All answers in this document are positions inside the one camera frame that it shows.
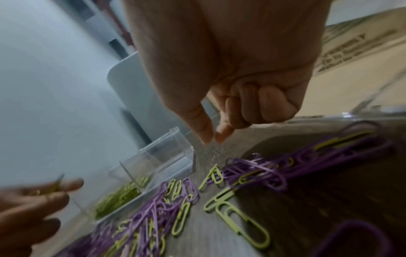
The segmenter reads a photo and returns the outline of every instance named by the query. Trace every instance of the plastic container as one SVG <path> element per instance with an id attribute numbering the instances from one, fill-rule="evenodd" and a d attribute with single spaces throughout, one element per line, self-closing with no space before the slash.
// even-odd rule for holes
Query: plastic container
<path id="1" fill-rule="evenodd" d="M 194 150 L 179 129 L 167 134 L 139 150 L 116 168 L 98 174 L 85 182 L 74 198 L 78 208 L 91 219 L 100 223 L 111 218 L 122 218 L 136 211 L 142 203 L 157 193 L 161 183 L 184 178 L 193 172 Z M 109 215 L 96 217 L 97 204 L 110 193 L 133 182 L 140 195 L 119 207 Z"/>

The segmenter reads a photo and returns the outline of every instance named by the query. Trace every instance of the gray wood surface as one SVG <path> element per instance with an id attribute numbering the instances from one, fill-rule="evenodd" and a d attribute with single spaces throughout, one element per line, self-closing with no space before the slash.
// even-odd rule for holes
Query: gray wood surface
<path id="1" fill-rule="evenodd" d="M 190 178 L 198 187 L 216 163 L 228 157 L 252 152 L 272 155 L 291 152 L 323 133 L 337 131 L 345 122 L 281 124 L 267 128 L 236 131 L 222 145 L 203 146 L 191 133 L 187 139 L 195 149 L 195 172 Z M 385 122 L 405 131 L 406 122 Z M 209 186 L 191 208 L 180 237 L 167 239 L 166 256 L 308 256 L 327 233 L 343 220 L 360 218 L 380 227 L 396 246 L 398 256 L 406 256 L 406 187 L 404 155 L 389 156 L 350 167 L 321 171 L 289 181 L 288 191 L 276 193 L 261 186 L 241 189 L 230 200 L 270 233 L 269 249 L 259 251 L 236 235 L 215 213 L 206 213 L 204 204 L 221 189 Z M 257 238 L 255 229 L 241 227 Z M 355 233 L 338 247 L 334 256 L 373 256 L 375 240 Z"/>

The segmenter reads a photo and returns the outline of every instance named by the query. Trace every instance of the person's left hand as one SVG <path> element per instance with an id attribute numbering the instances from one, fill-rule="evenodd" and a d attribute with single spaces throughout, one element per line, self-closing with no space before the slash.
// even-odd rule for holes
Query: person's left hand
<path id="1" fill-rule="evenodd" d="M 60 221 L 46 217 L 68 205 L 66 192 L 82 186 L 77 179 L 0 189 L 0 257 L 30 256 L 32 245 L 55 235 Z"/>

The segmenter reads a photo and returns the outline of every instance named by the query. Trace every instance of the hand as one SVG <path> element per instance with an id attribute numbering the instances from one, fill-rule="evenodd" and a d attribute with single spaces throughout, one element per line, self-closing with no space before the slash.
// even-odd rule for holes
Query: hand
<path id="1" fill-rule="evenodd" d="M 27 257 L 31 246 L 52 237 L 60 227 L 46 218 L 69 202 L 66 192 L 83 186 L 83 180 L 62 181 L 0 190 L 0 257 Z"/>
<path id="2" fill-rule="evenodd" d="M 163 104 L 203 143 L 301 108 L 330 0 L 124 0 L 141 61 Z"/>

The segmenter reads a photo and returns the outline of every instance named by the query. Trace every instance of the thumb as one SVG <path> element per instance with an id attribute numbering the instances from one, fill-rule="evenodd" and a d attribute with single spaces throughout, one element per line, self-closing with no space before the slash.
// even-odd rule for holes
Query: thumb
<path id="1" fill-rule="evenodd" d="M 213 125 L 211 124 L 211 119 L 204 111 L 201 104 L 188 111 L 174 112 L 198 136 L 203 144 L 208 144 L 212 141 L 214 136 Z"/>

